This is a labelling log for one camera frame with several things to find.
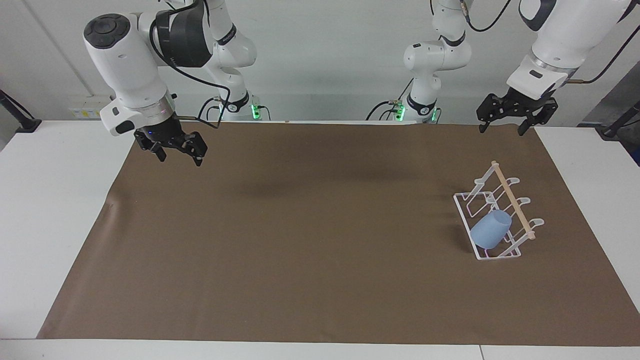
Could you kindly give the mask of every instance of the electrical socket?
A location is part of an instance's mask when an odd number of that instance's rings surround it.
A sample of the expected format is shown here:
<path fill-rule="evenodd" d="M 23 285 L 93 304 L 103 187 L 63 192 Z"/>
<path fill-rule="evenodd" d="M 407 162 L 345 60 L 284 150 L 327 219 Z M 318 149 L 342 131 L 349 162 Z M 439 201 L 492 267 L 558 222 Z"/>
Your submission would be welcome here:
<path fill-rule="evenodd" d="M 100 110 L 111 102 L 106 95 L 96 95 L 92 97 L 69 97 L 71 105 L 69 111 L 76 119 L 89 120 L 100 119 Z"/>

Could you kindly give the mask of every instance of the power outlet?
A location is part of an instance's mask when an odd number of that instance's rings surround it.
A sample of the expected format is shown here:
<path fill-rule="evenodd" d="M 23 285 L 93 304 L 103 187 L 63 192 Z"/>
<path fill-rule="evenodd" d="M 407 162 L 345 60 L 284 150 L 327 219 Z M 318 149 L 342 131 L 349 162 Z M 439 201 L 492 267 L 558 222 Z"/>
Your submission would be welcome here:
<path fill-rule="evenodd" d="M 107 106 L 106 102 L 75 102 L 69 111 L 76 119 L 89 120 L 100 119 L 100 110 Z"/>

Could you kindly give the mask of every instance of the green led light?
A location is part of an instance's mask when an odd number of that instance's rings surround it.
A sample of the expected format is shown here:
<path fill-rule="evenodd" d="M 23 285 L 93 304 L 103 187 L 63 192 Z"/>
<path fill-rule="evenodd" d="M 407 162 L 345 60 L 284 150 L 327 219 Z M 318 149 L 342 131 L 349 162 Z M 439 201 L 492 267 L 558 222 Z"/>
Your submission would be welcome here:
<path fill-rule="evenodd" d="M 406 111 L 406 108 L 404 107 L 404 105 L 400 104 L 400 110 L 397 111 L 396 121 L 404 120 L 404 112 L 405 111 Z"/>
<path fill-rule="evenodd" d="M 251 110 L 253 111 L 253 118 L 258 120 L 260 118 L 260 109 L 254 104 L 251 104 Z"/>
<path fill-rule="evenodd" d="M 433 114 L 431 115 L 431 123 L 437 124 L 438 120 L 440 120 L 440 108 L 435 108 L 433 110 Z"/>

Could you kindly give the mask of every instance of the wooden rod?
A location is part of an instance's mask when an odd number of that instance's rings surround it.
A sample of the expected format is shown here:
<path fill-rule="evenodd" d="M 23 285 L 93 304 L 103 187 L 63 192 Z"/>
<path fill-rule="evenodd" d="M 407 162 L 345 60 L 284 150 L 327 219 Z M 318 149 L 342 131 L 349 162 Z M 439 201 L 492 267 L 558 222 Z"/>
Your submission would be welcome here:
<path fill-rule="evenodd" d="M 531 229 L 531 225 L 529 225 L 529 221 L 524 216 L 522 209 L 520 209 L 520 204 L 518 203 L 518 200 L 516 199 L 516 197 L 513 195 L 513 192 L 511 191 L 511 187 L 509 187 L 509 184 L 507 184 L 507 179 L 504 177 L 504 174 L 500 169 L 500 164 L 498 164 L 496 161 L 492 161 L 491 165 L 495 170 L 495 174 L 498 175 L 498 179 L 500 179 L 500 183 L 502 184 L 504 191 L 507 193 L 507 196 L 509 197 L 509 201 L 511 201 L 511 205 L 513 205 L 513 209 L 516 211 L 516 214 L 518 215 L 518 218 L 522 223 L 522 227 L 527 232 L 529 239 L 530 240 L 535 239 L 536 235 Z"/>

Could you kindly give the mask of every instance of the black pole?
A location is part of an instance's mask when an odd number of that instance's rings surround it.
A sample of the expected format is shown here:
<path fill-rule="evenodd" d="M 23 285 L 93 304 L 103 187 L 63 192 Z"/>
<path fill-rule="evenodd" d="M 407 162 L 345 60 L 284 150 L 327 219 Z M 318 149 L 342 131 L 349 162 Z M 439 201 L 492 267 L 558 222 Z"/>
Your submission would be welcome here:
<path fill-rule="evenodd" d="M 631 120 L 634 116 L 636 116 L 640 112 L 640 101 L 638 101 L 631 109 L 627 110 L 626 113 L 622 114 L 620 119 L 616 120 L 613 124 L 602 131 L 602 134 L 608 138 L 612 138 L 616 136 L 618 130 L 623 127 L 629 120 Z"/>
<path fill-rule="evenodd" d="M 32 133 L 36 131 L 42 120 L 29 119 L 7 98 L 4 91 L 0 90 L 0 104 L 15 117 L 20 123 L 20 127 L 16 130 L 16 133 Z"/>

